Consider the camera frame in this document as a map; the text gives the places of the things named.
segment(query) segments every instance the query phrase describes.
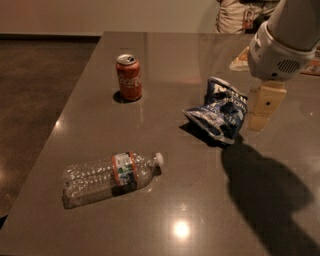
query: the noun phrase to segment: bottle cap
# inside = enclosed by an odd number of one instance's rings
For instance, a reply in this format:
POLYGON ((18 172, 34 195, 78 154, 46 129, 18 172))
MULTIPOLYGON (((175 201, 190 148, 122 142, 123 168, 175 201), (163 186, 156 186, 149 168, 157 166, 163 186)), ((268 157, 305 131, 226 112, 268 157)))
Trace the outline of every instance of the bottle cap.
POLYGON ((163 156, 162 156, 162 154, 161 154, 161 153, 156 153, 156 158, 157 158, 157 161, 158 161, 158 165, 159 165, 160 167, 163 166, 164 161, 163 161, 163 156))

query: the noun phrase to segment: bottle label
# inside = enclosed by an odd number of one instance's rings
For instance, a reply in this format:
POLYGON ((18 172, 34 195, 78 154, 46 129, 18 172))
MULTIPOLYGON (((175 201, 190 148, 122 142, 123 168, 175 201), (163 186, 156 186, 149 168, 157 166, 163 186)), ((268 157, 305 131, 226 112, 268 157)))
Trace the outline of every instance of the bottle label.
POLYGON ((136 165, 132 153, 114 155, 112 163, 113 174, 119 187, 137 181, 136 165))

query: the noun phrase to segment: blue chip bag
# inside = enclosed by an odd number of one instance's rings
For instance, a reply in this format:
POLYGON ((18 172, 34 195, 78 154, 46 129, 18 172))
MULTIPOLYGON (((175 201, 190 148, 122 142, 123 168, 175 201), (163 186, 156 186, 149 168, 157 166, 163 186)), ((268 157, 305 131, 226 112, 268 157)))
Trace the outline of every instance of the blue chip bag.
POLYGON ((244 93, 228 82, 210 77, 204 105, 182 112, 213 139, 233 144, 248 112, 247 100, 244 93))

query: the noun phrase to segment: can lid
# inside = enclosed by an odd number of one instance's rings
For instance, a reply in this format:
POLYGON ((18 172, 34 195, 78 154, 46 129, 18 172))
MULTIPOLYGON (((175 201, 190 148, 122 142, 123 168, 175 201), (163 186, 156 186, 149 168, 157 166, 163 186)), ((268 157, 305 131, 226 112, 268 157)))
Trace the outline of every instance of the can lid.
POLYGON ((122 54, 118 57, 117 62, 122 65, 131 65, 137 62, 137 59, 132 54, 122 54))

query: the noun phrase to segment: person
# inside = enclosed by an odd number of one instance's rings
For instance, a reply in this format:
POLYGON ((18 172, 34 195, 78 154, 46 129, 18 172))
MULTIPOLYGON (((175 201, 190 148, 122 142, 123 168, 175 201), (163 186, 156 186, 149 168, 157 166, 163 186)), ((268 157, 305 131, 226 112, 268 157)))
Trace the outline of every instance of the person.
POLYGON ((217 0, 220 9, 214 33, 255 33, 267 20, 280 0, 217 0))

